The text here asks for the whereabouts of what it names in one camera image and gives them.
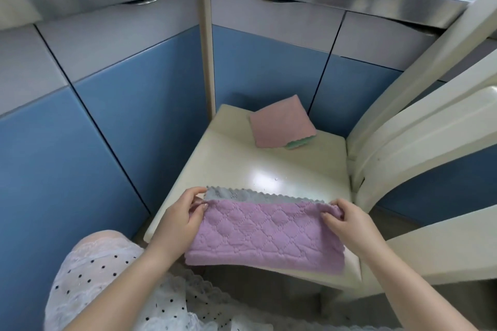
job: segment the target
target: chair seat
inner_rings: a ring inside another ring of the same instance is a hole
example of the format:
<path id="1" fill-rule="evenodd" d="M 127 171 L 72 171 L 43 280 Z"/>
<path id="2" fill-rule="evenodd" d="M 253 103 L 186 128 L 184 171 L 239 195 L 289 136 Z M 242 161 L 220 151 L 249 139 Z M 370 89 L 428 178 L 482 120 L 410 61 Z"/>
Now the chair seat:
<path id="1" fill-rule="evenodd" d="M 257 148 L 249 113 L 229 105 L 220 107 L 147 229 L 146 242 L 165 210 L 189 187 L 210 185 L 324 201 L 350 200 L 344 138 L 318 131 L 309 144 L 294 150 Z M 359 259 L 347 249 L 342 275 L 259 268 L 340 289 L 361 283 Z"/>

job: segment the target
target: purple towel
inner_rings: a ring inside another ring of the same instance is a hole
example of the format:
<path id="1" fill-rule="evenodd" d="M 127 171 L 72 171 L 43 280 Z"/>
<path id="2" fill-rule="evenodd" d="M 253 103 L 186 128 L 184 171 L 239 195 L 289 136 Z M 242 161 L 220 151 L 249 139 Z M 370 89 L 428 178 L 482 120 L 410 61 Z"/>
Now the purple towel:
<path id="1" fill-rule="evenodd" d="M 185 253 L 187 265 L 250 265 L 340 274 L 345 247 L 320 212 L 343 212 L 323 203 L 253 204 L 208 201 L 200 230 Z"/>

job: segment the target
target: white dress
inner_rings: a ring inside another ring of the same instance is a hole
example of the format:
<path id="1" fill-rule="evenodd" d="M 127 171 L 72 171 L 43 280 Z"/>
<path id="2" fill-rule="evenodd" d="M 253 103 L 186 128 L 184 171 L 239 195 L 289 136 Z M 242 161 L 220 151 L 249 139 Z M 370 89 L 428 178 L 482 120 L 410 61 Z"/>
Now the white dress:
<path id="1" fill-rule="evenodd" d="M 69 253 L 45 308 L 45 331 L 61 331 L 143 249 L 125 238 L 101 238 Z M 349 331 L 389 328 L 322 326 L 249 308 L 192 271 L 175 265 L 158 283 L 133 330 Z"/>

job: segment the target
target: forearm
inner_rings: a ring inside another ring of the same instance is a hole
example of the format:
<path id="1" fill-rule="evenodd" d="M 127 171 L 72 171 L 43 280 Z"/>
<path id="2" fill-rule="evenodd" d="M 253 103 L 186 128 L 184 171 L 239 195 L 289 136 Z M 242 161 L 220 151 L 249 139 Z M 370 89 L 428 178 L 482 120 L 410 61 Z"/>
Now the forearm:
<path id="1" fill-rule="evenodd" d="M 447 300 L 389 248 L 367 263 L 408 331 L 476 331 Z"/>
<path id="2" fill-rule="evenodd" d="M 65 331 L 131 329 L 150 293 L 171 266 L 145 251 L 98 295 Z"/>

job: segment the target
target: dish cloth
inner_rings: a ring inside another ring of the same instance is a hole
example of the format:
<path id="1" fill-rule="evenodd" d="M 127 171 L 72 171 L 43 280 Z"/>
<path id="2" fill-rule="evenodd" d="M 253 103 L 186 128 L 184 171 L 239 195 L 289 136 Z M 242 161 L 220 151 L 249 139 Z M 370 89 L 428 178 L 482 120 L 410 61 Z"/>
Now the dish cloth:
<path id="1" fill-rule="evenodd" d="M 250 122 L 259 148 L 296 148 L 317 133 L 297 95 L 251 113 Z"/>
<path id="2" fill-rule="evenodd" d="M 231 199 L 248 203 L 301 203 L 310 201 L 312 203 L 326 203 L 323 200 L 311 200 L 307 198 L 294 198 L 286 195 L 266 194 L 249 189 L 227 189 L 225 187 L 207 186 L 204 200 Z"/>
<path id="3" fill-rule="evenodd" d="M 255 204 L 208 200 L 204 220 L 185 253 L 187 265 L 248 265 L 340 274 L 345 247 L 320 213 L 337 206 L 301 202 Z"/>

